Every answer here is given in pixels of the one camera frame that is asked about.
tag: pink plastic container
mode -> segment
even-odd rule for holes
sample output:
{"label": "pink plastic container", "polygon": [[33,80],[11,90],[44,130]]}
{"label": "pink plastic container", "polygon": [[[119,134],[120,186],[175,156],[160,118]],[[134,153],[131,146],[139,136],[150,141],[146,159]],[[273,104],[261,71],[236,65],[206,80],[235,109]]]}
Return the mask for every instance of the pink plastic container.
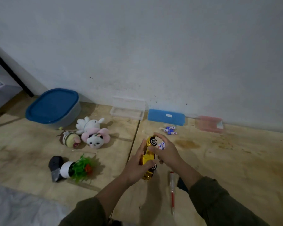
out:
{"label": "pink plastic container", "polygon": [[221,118],[199,116],[195,120],[195,127],[206,132],[223,133],[224,126]]}

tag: blue pencil case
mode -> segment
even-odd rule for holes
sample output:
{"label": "blue pencil case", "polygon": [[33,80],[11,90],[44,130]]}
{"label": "blue pencil case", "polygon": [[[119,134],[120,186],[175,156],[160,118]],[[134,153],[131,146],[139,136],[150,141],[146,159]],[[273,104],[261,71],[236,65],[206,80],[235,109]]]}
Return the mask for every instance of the blue pencil case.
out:
{"label": "blue pencil case", "polygon": [[182,113],[150,109],[148,120],[182,126],[185,123],[185,115]]}

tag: green plastic plant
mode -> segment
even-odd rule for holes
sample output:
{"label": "green plastic plant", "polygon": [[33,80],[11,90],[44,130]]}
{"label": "green plastic plant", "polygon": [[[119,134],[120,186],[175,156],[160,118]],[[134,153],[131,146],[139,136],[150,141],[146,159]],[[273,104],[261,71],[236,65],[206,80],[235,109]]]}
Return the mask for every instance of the green plastic plant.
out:
{"label": "green plastic plant", "polygon": [[93,168],[96,166],[96,161],[90,157],[84,157],[84,154],[81,158],[76,161],[72,167],[69,168],[70,173],[73,173],[71,176],[76,182],[80,180],[83,181],[88,178],[93,172]]}

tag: olive green sleeve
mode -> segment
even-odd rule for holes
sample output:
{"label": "olive green sleeve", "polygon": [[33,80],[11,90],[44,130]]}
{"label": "olive green sleeve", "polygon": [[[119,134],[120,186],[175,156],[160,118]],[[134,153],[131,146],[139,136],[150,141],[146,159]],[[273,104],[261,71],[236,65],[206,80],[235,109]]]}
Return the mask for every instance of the olive green sleeve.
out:
{"label": "olive green sleeve", "polygon": [[102,226],[107,224],[106,214],[95,197],[80,201],[59,226]]}
{"label": "olive green sleeve", "polygon": [[208,226],[268,225],[230,196],[217,180],[203,177],[189,190],[189,197]]}

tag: hand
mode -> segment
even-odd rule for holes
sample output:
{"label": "hand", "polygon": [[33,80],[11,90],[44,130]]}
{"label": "hand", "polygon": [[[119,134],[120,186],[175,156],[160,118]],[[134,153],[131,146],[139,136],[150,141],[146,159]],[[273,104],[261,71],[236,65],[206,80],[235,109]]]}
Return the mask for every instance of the hand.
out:
{"label": "hand", "polygon": [[166,148],[163,150],[160,150],[159,148],[156,148],[154,146],[148,147],[149,151],[154,152],[156,155],[158,155],[158,158],[160,159],[160,163],[165,163],[167,166],[169,166],[175,173],[177,173],[178,166],[183,162],[183,159],[179,155],[175,145],[168,140],[167,137],[160,133],[154,133],[155,136],[162,139],[162,141],[165,142]]}
{"label": "hand", "polygon": [[147,161],[144,165],[139,165],[140,156],[144,153],[144,147],[146,146],[146,140],[143,139],[141,145],[139,146],[136,154],[128,161],[121,177],[125,179],[128,186],[132,186],[138,180],[140,180],[148,169],[155,166],[153,160]]}

